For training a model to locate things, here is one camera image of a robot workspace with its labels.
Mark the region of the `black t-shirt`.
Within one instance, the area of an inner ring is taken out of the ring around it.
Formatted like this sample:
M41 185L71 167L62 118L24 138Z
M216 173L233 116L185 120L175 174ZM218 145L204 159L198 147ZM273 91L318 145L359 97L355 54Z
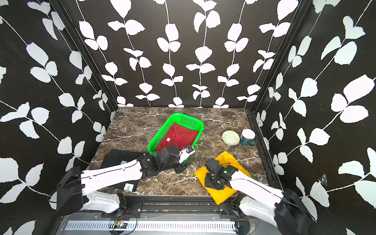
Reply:
M132 160L138 159L138 157L142 155L144 155L144 153L142 152L131 152L112 149L108 154L104 156L100 169L128 163ZM112 185L112 187L126 192L135 192L137 190L139 181L140 180L123 181L118 184Z

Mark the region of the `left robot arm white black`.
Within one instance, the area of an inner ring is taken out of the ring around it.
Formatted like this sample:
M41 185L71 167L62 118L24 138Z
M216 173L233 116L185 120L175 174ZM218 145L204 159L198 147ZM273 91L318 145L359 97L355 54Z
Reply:
M183 149L168 146L162 151L144 153L130 162L107 168L82 171L79 167L73 167L57 185L56 213L58 216L80 210L113 213L125 205L125 200L117 194L102 193L102 188L154 177L169 169L181 173L187 167L186 160L194 152L192 146Z

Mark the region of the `red t-shirt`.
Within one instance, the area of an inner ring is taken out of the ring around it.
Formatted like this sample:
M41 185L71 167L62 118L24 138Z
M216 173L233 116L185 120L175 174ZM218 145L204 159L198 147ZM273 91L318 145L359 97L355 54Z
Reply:
M188 129L177 123L174 123L161 139L156 147L156 151L162 151L165 147L170 145L183 149L188 145L192 145L197 137L198 131Z

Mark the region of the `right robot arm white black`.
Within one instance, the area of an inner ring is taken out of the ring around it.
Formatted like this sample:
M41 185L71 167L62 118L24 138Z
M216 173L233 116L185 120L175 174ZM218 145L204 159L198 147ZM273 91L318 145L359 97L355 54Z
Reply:
M230 164L221 165L214 158L205 168L208 170L205 187L214 190L228 187L245 195L237 204L244 215L275 226L282 235L309 234L314 218L296 192L264 185Z

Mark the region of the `yellow t-shirt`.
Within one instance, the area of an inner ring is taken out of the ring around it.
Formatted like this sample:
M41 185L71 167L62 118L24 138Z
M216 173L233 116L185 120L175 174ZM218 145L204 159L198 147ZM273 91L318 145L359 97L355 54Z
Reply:
M219 161L219 163L223 166L231 165L237 168L239 171L243 172L246 176L251 177L248 171L240 165L240 163L227 151L221 153L215 160ZM228 186L225 186L223 190L215 190L205 186L205 177L209 171L203 166L198 171L195 172L196 177L204 186L204 188L209 192L213 200L216 202L217 205L223 203L227 199L229 199L233 194L237 192L237 190L231 189Z

